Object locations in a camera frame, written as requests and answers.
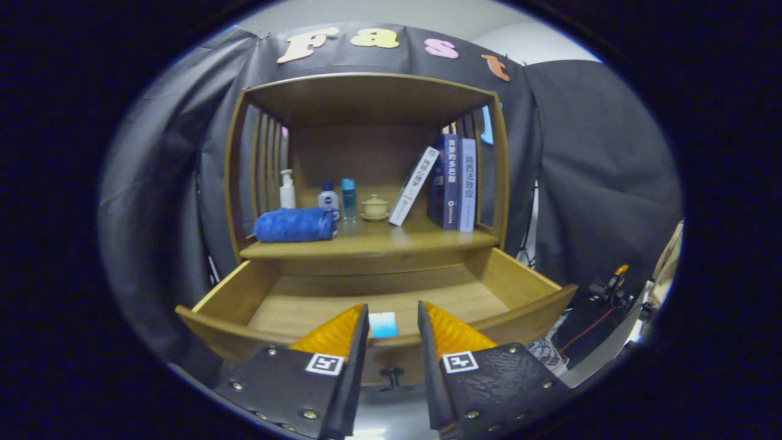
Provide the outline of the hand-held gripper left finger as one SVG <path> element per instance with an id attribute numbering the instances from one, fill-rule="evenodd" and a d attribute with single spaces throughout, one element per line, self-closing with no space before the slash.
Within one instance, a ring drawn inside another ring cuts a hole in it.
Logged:
<path id="1" fill-rule="evenodd" d="M 368 306 L 356 304 L 290 347 L 263 347 L 215 392 L 285 439 L 351 436 L 369 328 Z"/>

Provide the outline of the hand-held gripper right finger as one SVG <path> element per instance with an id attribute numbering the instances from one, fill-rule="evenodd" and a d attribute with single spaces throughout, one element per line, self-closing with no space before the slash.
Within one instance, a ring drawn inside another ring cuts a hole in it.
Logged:
<path id="1" fill-rule="evenodd" d="M 441 307 L 419 301 L 418 329 L 429 423 L 441 439 L 508 439 L 574 398 L 524 345 L 499 345 Z"/>

